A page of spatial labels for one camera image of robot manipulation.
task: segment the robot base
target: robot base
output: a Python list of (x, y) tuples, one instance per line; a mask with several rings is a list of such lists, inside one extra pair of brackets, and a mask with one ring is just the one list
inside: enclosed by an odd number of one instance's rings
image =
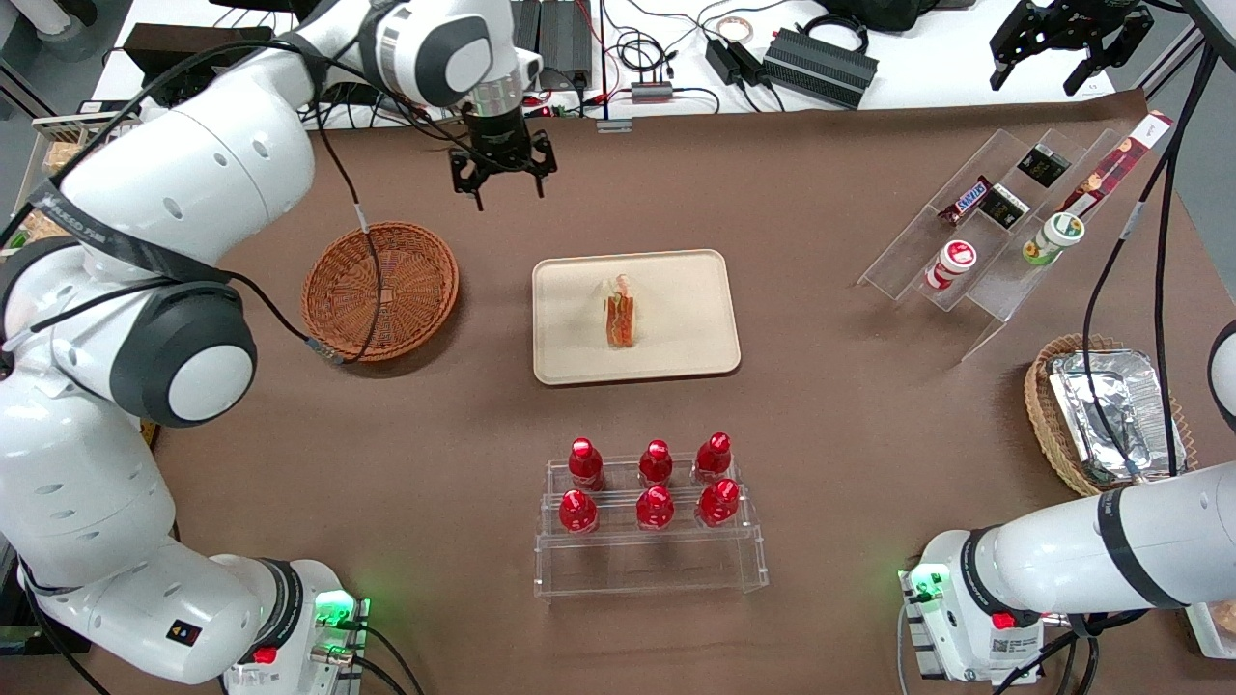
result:
[[(922, 560), (901, 573), (904, 601), (910, 616), (910, 634), (923, 678), (1004, 681), (1009, 672), (1028, 662), (1043, 647), (1043, 622), (1030, 627), (996, 629), (962, 581), (962, 545), (967, 531), (947, 531), (927, 544)], [(922, 592), (931, 601), (910, 603)], [(1038, 680), (1038, 669), (1020, 678), (1017, 685)]]
[(222, 674), (227, 695), (335, 695), (340, 669), (350, 668), (310, 660), (310, 652), (355, 648), (355, 634), (321, 625), (326, 620), (365, 621), (365, 606), (346, 591), (326, 565), (293, 560), (292, 569), (304, 582), (300, 620), (292, 637), (269, 664), (236, 664)]

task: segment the barcode label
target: barcode label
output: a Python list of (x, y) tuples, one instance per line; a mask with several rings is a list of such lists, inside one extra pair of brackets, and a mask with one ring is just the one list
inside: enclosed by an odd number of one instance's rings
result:
[(1039, 636), (1033, 627), (991, 631), (993, 662), (1023, 662), (1038, 648)]

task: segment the brown wicker basket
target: brown wicker basket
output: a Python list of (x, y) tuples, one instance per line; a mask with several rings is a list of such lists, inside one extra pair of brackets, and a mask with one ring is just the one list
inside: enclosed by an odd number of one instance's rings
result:
[[(362, 362), (407, 354), (446, 322), (459, 296), (455, 256), (434, 232), (407, 223), (370, 225), (382, 262), (378, 323)], [(360, 229), (337, 239), (318, 258), (300, 294), (309, 333), (345, 359), (355, 359), (373, 320), (377, 277)]]
[[(1103, 338), (1090, 336), (1091, 350), (1119, 350), (1124, 348), (1121, 343)], [(1052, 385), (1047, 381), (1047, 361), (1057, 355), (1075, 352), (1082, 349), (1082, 335), (1063, 335), (1048, 343), (1030, 365), (1026, 371), (1026, 412), (1030, 414), (1030, 423), (1035, 428), (1035, 437), (1043, 449), (1043, 455), (1056, 469), (1056, 475), (1065, 482), (1074, 492), (1083, 497), (1098, 495), (1114, 487), (1124, 487), (1127, 484), (1103, 486), (1090, 480), (1082, 469), (1077, 450), (1073, 446), (1073, 438), (1069, 435), (1064, 416), (1060, 414), (1056, 404), (1056, 394)], [(1190, 465), (1196, 465), (1198, 451), (1193, 446), (1193, 434), (1189, 425), (1180, 414), (1180, 404), (1172, 398), (1172, 417), (1175, 427), (1180, 430), (1180, 441), (1184, 443), (1184, 458)]]

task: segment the red bottle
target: red bottle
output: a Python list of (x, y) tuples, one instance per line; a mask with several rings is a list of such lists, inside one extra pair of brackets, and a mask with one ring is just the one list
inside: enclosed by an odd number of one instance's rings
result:
[(696, 518), (707, 527), (718, 527), (738, 513), (738, 484), (728, 477), (705, 487), (696, 505)]
[(585, 438), (571, 444), (571, 455), (566, 467), (571, 470), (571, 481), (580, 490), (601, 492), (606, 488), (606, 471), (602, 469), (601, 451)]
[(557, 508), (557, 521), (570, 533), (592, 533), (601, 524), (601, 514), (597, 512), (597, 503), (588, 497), (587, 492), (567, 490), (562, 495), (562, 505)]
[(674, 459), (670, 458), (669, 444), (660, 439), (649, 441), (648, 450), (639, 458), (639, 481), (644, 487), (666, 485), (674, 472)]
[(729, 463), (733, 460), (729, 453), (729, 435), (724, 432), (713, 434), (708, 441), (703, 443), (700, 453), (696, 454), (696, 464), (691, 467), (691, 477), (700, 485), (711, 485), (726, 477)]
[(662, 485), (654, 485), (635, 502), (635, 519), (644, 531), (661, 531), (674, 518), (674, 500)]

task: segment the floor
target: floor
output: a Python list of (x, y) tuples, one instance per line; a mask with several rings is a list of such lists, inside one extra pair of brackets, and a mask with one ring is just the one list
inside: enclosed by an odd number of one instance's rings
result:
[[(91, 27), (91, 32), (99, 48), (94, 56), (78, 63), (64, 63), (47, 54), (26, 61), (30, 64), (27, 79), (62, 113), (75, 111), (78, 103), (89, 98), (103, 70), (104, 53), (115, 43), (130, 0), (96, 2), (99, 21)], [(1110, 70), (1117, 89), (1133, 87), (1146, 67), (1188, 26), (1188, 19), (1183, 15), (1162, 10), (1153, 12), (1154, 27), (1141, 48), (1127, 66)], [(1195, 57), (1154, 98), (1152, 108), (1173, 117), (1178, 116), (1196, 63)], [(1236, 74), (1220, 62), (1189, 126), (1177, 174), (1177, 190), (1193, 215), (1229, 293), (1236, 292), (1236, 235), (1231, 234), (1227, 220), (1229, 215), (1236, 214), (1236, 197), (1231, 194), (1230, 185), (1236, 176), (1236, 139), (1230, 137), (1234, 125), (1231, 111), (1224, 109), (1222, 104), (1232, 103), (1236, 103)], [(0, 121), (0, 207), (16, 198), (32, 145), (33, 132), (27, 117), (19, 113)]]

